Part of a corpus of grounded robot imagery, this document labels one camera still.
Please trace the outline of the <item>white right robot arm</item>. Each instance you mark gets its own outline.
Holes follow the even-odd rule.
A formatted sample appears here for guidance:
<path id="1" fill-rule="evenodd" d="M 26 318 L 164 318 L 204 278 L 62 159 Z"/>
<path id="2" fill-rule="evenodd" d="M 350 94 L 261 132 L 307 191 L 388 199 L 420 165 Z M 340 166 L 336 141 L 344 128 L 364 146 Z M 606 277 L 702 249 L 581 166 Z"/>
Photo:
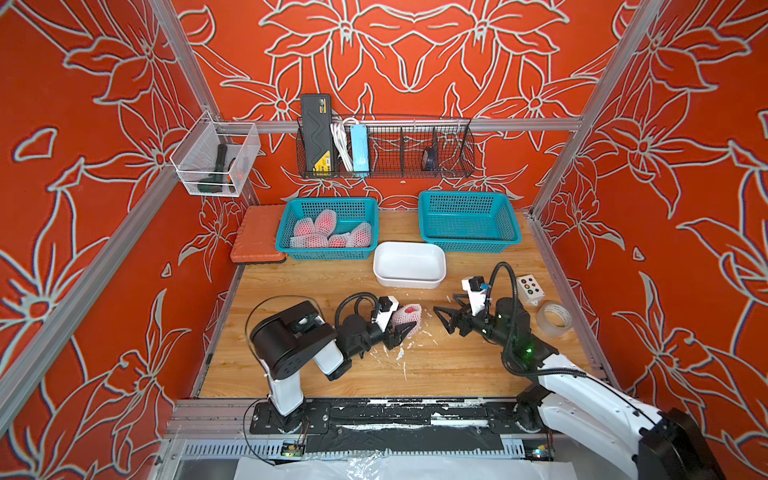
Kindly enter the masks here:
<path id="1" fill-rule="evenodd" d="M 587 447 L 631 479 L 722 479 L 725 476 L 704 435 L 685 412 L 662 411 L 577 367 L 536 337 L 529 313 L 512 297 L 473 303 L 457 294 L 457 308 L 435 307 L 446 331 L 476 332 L 501 347 L 511 374 L 533 386 L 517 397 L 521 429 L 560 432 Z"/>

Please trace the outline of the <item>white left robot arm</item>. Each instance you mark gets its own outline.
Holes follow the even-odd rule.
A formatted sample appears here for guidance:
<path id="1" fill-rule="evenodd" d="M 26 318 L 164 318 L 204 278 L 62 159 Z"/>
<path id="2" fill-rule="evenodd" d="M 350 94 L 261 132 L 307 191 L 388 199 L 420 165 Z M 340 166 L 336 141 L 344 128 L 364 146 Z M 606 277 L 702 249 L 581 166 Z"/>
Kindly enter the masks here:
<path id="1" fill-rule="evenodd" d="M 269 403 L 282 420 L 302 408 L 300 371 L 315 363 L 330 381 L 341 378 L 354 358 L 382 344 L 392 350 L 420 328 L 421 307 L 401 306 L 393 296 L 358 292 L 337 307 L 331 323 L 317 302 L 305 296 L 285 310 L 246 327 L 249 349 L 265 371 Z"/>

